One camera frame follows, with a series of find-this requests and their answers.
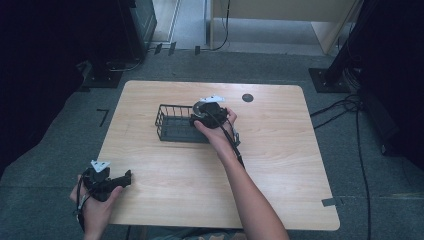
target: black wire basket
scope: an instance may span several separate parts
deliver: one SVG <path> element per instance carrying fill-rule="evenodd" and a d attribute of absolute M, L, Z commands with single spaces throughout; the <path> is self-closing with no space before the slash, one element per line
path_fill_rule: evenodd
<path fill-rule="evenodd" d="M 208 143 L 208 139 L 190 124 L 192 106 L 159 106 L 155 125 L 161 141 Z"/>

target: round black dot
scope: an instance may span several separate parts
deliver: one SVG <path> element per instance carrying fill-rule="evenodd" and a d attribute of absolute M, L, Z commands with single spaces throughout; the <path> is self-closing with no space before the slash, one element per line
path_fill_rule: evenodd
<path fill-rule="evenodd" d="M 251 102 L 251 101 L 253 101 L 253 96 L 252 96 L 252 94 L 249 94 L 249 93 L 243 94 L 243 96 L 241 98 L 245 102 Z"/>

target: person's left hand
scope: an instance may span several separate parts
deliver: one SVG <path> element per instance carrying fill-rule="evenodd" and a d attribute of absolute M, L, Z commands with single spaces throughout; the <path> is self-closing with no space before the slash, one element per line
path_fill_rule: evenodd
<path fill-rule="evenodd" d="M 72 201 L 77 202 L 77 188 L 78 184 L 74 187 L 69 196 Z M 106 202 L 99 202 L 96 199 L 90 197 L 84 204 L 84 239 L 100 239 L 112 214 L 113 205 L 122 192 L 122 187 L 116 187 L 110 194 Z M 81 185 L 80 197 L 86 194 L 84 183 Z"/>

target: table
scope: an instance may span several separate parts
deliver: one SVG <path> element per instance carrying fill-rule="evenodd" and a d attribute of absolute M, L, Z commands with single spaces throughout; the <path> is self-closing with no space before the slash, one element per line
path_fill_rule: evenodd
<path fill-rule="evenodd" d="M 253 95 L 244 102 L 242 95 Z M 112 224 L 241 228 L 215 151 L 205 143 L 161 142 L 160 104 L 191 106 L 224 97 L 237 113 L 246 170 L 288 229 L 336 230 L 335 206 L 302 89 L 298 86 L 129 81 L 99 154 L 111 177 L 133 172 Z"/>
<path fill-rule="evenodd" d="M 210 0 L 210 47 L 214 48 L 214 19 L 225 18 L 229 0 Z M 311 22 L 327 54 L 341 30 L 359 11 L 362 0 L 231 0 L 230 18 Z"/>

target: cable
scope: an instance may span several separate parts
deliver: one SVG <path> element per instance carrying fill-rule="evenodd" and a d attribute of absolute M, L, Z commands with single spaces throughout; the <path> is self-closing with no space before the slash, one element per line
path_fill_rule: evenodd
<path fill-rule="evenodd" d="M 225 27 L 224 27 L 224 29 L 225 29 L 225 39 L 224 39 L 224 42 L 221 44 L 221 46 L 219 46 L 217 48 L 214 48 L 214 49 L 205 49 L 205 51 L 217 51 L 217 50 L 221 49 L 225 45 L 225 43 L 227 43 L 227 40 L 228 40 L 228 18 L 230 16 L 230 4 L 231 4 L 231 0 L 228 0 L 228 4 L 227 4 L 227 16 L 225 18 L 226 20 L 225 20 Z"/>
<path fill-rule="evenodd" d="M 352 31 L 353 31 L 353 28 L 352 28 L 353 25 L 354 25 L 353 23 L 350 25 L 349 36 L 346 39 L 346 48 L 347 48 L 347 52 L 349 54 L 349 58 L 350 58 L 349 60 L 353 60 L 355 62 L 360 62 L 360 61 L 362 61 L 362 57 L 360 55 L 352 56 L 352 52 L 350 51 L 350 46 L 349 46 L 349 38 L 350 38 Z"/>
<path fill-rule="evenodd" d="M 228 124 L 230 124 L 231 132 L 233 133 L 233 136 L 234 136 L 234 144 L 237 147 L 238 145 L 240 145 L 240 135 L 238 134 L 236 129 L 233 127 L 233 124 L 231 124 L 231 122 L 228 118 L 227 118 L 227 122 L 228 122 Z"/>
<path fill-rule="evenodd" d="M 130 239 L 130 233 L 131 233 L 131 225 L 128 226 L 127 234 L 125 235 L 125 240 Z"/>
<path fill-rule="evenodd" d="M 160 43 L 162 45 L 171 45 L 171 43 Z M 156 50 L 156 47 L 151 47 L 149 49 L 147 49 L 147 52 L 150 52 L 152 50 Z M 160 50 L 169 50 L 171 48 L 161 48 Z M 175 51 L 193 51 L 193 49 L 175 49 Z"/>
<path fill-rule="evenodd" d="M 366 198 L 367 198 L 367 213 L 368 213 L 367 239 L 370 240 L 371 239 L 371 200 L 370 200 L 370 190 L 368 187 L 367 175 L 365 174 L 364 160 L 362 158 L 361 137 L 359 134 L 359 109 L 358 111 L 356 111 L 356 141 L 358 143 L 359 162 L 361 164 L 362 177 L 364 178 L 365 192 L 366 192 Z"/>
<path fill-rule="evenodd" d="M 312 113 L 310 116 L 317 116 L 321 113 L 324 113 L 336 106 L 343 106 L 345 108 L 345 110 L 332 117 L 330 120 L 327 120 L 326 122 L 314 127 L 314 129 L 317 129 L 319 127 L 324 126 L 325 124 L 333 121 L 334 119 L 337 119 L 338 117 L 342 116 L 343 114 L 347 113 L 347 112 L 355 112 L 356 113 L 356 142 L 357 142 L 357 146 L 358 146 L 358 155 L 359 155 L 359 163 L 361 165 L 361 171 L 362 171 L 362 177 L 364 179 L 364 185 L 365 185 L 365 192 L 366 192 L 366 199 L 367 199 L 367 221 L 368 221 L 368 229 L 367 229 L 367 239 L 370 240 L 371 239 L 371 229 L 372 229 L 372 223 L 371 223 L 371 199 L 370 199 L 370 191 L 369 191 L 369 186 L 368 186 L 368 179 L 365 173 L 365 167 L 364 167 L 364 160 L 363 160 L 363 156 L 362 156 L 362 147 L 361 147 L 361 136 L 360 136 L 360 131 L 359 131 L 359 111 L 362 109 L 362 102 L 360 100 L 351 100 L 350 98 L 352 97 L 358 97 L 358 95 L 356 94 L 352 94 L 347 96 L 344 100 L 340 100 L 337 101 L 335 103 L 333 103 L 332 105 L 330 105 L 329 107 L 323 108 L 319 111 L 316 111 L 314 113 Z"/>
<path fill-rule="evenodd" d="M 90 192 L 85 193 L 82 197 L 82 200 L 80 200 L 81 196 L 81 187 L 83 183 L 83 178 L 87 174 L 87 170 L 83 172 L 81 175 L 79 181 L 78 181 L 78 187 L 77 187 L 77 200 L 76 200 L 76 209 L 74 211 L 74 215 L 77 216 L 77 220 L 81 226 L 81 229 L 83 232 L 85 232 L 85 225 L 84 225 L 84 204 L 85 202 L 90 198 Z"/>
<path fill-rule="evenodd" d="M 343 76 L 355 90 L 358 90 L 361 85 L 352 71 L 353 69 L 350 66 L 345 67 L 343 69 Z"/>
<path fill-rule="evenodd" d="M 123 69 L 110 69 L 109 68 L 108 71 L 109 72 L 127 72 L 127 71 L 131 71 L 131 70 L 136 69 L 141 64 L 141 62 L 143 62 L 143 58 L 142 57 L 138 60 L 138 62 L 137 62 L 136 65 L 134 65 L 134 66 L 132 66 L 130 68 L 123 68 Z"/>
<path fill-rule="evenodd" d="M 242 156 L 241 156 L 241 154 L 240 154 L 240 152 L 239 152 L 239 150 L 237 149 L 237 146 L 236 146 L 236 144 L 234 143 L 234 141 L 233 141 L 233 139 L 231 138 L 231 136 L 230 136 L 230 134 L 228 134 L 228 131 L 227 130 L 225 130 L 225 128 L 222 126 L 222 124 L 218 121 L 218 119 L 216 119 L 208 110 L 206 110 L 205 109 L 205 112 L 209 115 L 209 116 L 211 116 L 212 118 L 213 118 L 213 120 L 216 122 L 216 123 L 218 123 L 218 125 L 219 125 L 219 127 L 221 128 L 221 130 L 224 132 L 224 135 L 225 135 L 225 137 L 227 138 L 227 140 L 228 140 L 228 142 L 230 143 L 230 145 L 231 145 L 231 147 L 233 148 L 233 151 L 235 152 L 235 154 L 236 154 L 236 156 L 237 156 L 237 160 L 239 161 L 239 163 L 243 166 L 243 168 L 246 168 L 245 166 L 244 166 L 244 163 L 243 163 L 243 158 L 242 158 Z"/>

